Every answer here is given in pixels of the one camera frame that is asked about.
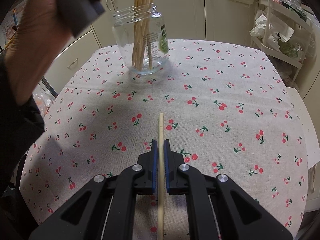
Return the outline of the person's left hand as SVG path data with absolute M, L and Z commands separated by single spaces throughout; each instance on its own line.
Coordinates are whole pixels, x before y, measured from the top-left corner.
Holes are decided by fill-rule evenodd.
M 71 30 L 57 16 L 56 0 L 27 1 L 18 32 L 4 57 L 17 104 L 29 100 L 71 35 Z

